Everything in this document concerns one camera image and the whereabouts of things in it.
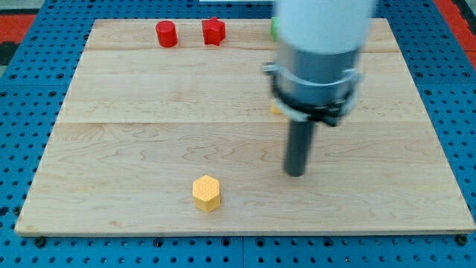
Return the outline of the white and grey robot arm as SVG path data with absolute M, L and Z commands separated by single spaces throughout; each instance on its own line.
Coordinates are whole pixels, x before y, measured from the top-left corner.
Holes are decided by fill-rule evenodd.
M 332 127 L 356 105 L 356 64 L 375 0 L 279 0 L 277 52 L 264 71 L 277 108 L 292 123 Z

